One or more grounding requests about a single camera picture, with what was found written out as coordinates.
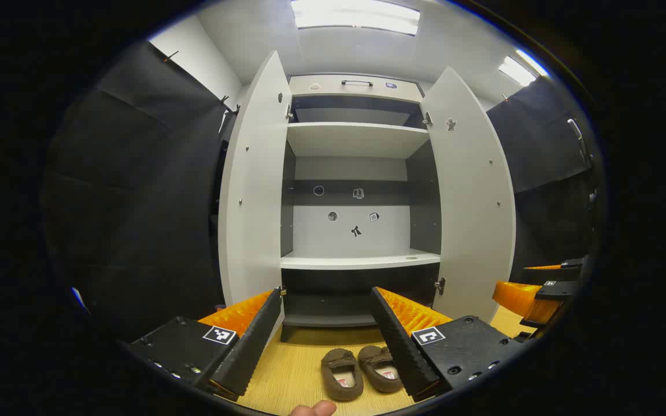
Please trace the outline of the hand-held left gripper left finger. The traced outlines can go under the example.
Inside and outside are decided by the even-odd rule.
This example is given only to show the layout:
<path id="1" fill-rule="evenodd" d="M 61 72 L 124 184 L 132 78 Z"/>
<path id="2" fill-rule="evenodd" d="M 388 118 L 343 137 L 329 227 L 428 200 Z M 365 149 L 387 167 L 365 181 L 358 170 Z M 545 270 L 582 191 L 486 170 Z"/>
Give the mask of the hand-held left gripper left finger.
<path id="1" fill-rule="evenodd" d="M 128 344 L 175 382 L 230 401 L 245 395 L 281 314 L 280 287 L 199 321 L 177 316 Z"/>

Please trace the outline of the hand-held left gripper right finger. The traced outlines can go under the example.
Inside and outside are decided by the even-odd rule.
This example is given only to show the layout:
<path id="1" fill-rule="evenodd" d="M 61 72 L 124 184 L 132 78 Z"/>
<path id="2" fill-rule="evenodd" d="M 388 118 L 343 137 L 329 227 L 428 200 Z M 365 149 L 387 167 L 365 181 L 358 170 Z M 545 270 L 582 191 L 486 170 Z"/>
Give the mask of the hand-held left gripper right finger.
<path id="1" fill-rule="evenodd" d="M 380 287 L 371 296 L 372 316 L 415 402 L 479 385 L 528 348 L 526 340 L 508 337 L 474 315 L 444 317 Z"/>

